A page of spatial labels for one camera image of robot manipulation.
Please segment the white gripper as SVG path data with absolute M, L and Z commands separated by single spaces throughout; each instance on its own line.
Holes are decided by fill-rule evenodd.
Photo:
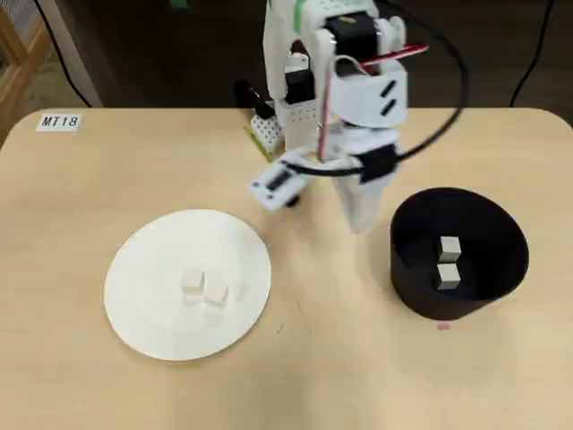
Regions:
M 349 159 L 351 168 L 362 168 L 358 184 L 352 178 L 336 180 L 346 221 L 355 233 L 376 220 L 386 188 L 386 176 L 398 166 L 400 133 L 394 129 L 343 128 L 331 133 L 331 149 Z

